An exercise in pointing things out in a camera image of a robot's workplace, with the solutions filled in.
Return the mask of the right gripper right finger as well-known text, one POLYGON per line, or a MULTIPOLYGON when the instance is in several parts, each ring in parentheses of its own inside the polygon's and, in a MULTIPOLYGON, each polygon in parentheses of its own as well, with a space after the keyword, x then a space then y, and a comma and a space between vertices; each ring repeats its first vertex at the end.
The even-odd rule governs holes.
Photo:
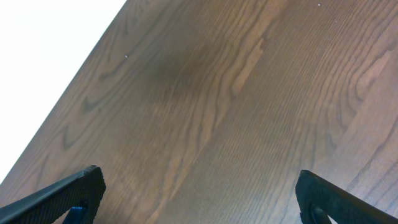
POLYGON ((301 170, 295 195, 304 224, 397 224, 397 218, 371 206, 309 170, 301 170))

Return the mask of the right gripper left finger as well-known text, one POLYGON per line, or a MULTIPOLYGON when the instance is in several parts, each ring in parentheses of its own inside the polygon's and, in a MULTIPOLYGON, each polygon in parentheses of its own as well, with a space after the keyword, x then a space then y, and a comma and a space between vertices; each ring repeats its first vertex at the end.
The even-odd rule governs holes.
POLYGON ((1 208, 1 223, 93 223, 106 185, 98 166, 76 174, 1 208))

